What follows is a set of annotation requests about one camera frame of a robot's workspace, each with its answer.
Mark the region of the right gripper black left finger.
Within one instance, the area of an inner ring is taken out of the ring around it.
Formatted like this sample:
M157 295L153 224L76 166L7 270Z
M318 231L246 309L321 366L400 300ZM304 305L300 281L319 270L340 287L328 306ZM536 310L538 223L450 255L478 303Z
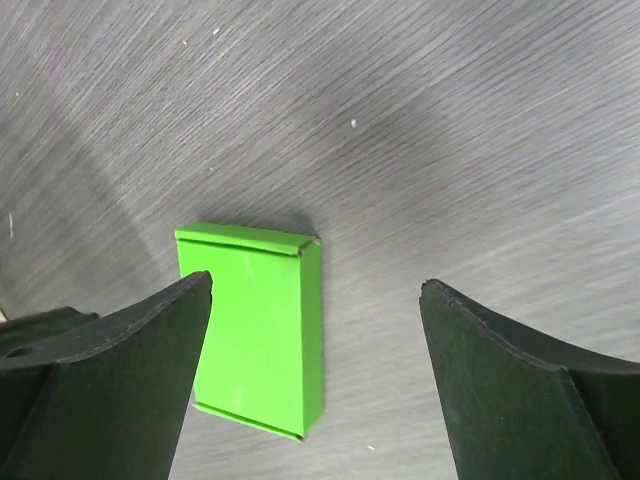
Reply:
M165 479L212 305L190 274L78 328L1 355L5 479Z

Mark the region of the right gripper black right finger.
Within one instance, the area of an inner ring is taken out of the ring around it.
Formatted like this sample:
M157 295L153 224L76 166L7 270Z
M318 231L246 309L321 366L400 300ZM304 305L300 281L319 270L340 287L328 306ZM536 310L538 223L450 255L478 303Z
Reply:
M429 279L420 313L461 479L635 479L639 366Z

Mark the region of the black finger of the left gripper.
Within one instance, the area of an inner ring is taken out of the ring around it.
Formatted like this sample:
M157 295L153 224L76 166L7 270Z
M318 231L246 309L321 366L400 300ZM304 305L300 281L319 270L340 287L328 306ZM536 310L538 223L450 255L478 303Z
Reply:
M14 351L98 318L94 312L84 313L72 307L62 307L2 322L1 355L14 356Z

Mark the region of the green paper box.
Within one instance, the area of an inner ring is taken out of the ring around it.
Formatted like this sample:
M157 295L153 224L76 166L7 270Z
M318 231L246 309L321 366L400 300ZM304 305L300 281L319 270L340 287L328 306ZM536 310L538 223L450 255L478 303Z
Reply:
M196 408L304 439L324 412L319 238L206 222L175 238L181 275L212 277Z

